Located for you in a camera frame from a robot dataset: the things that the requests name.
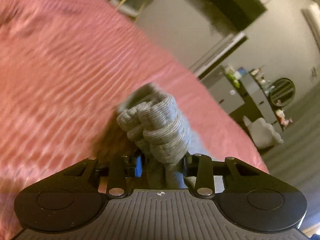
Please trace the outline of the grey sweatpants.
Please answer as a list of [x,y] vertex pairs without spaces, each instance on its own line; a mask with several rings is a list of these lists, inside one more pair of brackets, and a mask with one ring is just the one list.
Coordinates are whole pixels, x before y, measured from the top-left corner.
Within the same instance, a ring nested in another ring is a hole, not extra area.
[[147,159],[150,188],[195,187],[195,176],[185,177],[182,173],[183,157],[186,153],[209,155],[209,152],[171,94],[147,83],[123,101],[117,113],[118,125]]

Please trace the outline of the grey bedside cabinet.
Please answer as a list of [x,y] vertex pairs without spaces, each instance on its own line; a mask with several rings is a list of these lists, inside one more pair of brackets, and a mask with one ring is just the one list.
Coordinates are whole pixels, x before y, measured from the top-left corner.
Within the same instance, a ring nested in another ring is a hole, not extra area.
[[221,66],[212,70],[201,82],[227,114],[237,110],[245,103]]

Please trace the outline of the grey dresser desk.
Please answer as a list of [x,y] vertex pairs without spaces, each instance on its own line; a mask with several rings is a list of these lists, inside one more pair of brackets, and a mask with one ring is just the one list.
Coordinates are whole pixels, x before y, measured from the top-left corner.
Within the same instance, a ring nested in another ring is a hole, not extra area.
[[265,79],[257,80],[255,76],[248,73],[240,79],[240,83],[248,96],[253,100],[260,115],[267,123],[271,124],[278,133],[281,133],[285,125],[276,113],[279,110],[282,111],[284,107],[274,107],[268,97],[270,90],[273,88],[272,83],[274,82],[267,82]]

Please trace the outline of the round black mirror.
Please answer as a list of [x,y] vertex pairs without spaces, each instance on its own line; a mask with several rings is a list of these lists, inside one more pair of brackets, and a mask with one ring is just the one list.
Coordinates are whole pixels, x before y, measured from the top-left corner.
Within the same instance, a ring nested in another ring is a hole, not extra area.
[[274,107],[285,107],[295,97],[295,84],[288,78],[283,77],[274,81],[272,87],[268,97]]

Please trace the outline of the pink ribbed bedspread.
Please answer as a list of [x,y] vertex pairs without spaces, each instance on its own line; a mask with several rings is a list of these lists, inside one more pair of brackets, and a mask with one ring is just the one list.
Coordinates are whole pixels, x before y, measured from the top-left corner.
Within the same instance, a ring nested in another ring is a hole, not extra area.
[[116,107],[153,82],[209,154],[263,171],[247,134],[197,77],[105,0],[1,0],[1,239],[25,187],[94,154],[131,153]]

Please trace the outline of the white door frame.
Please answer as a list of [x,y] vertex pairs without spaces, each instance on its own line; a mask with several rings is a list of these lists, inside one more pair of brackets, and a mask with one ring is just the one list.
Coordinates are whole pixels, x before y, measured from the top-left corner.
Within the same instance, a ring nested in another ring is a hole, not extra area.
[[211,72],[225,58],[237,50],[248,37],[244,31],[237,34],[230,34],[213,46],[199,60],[197,60],[189,70],[199,79],[202,79],[207,72]]

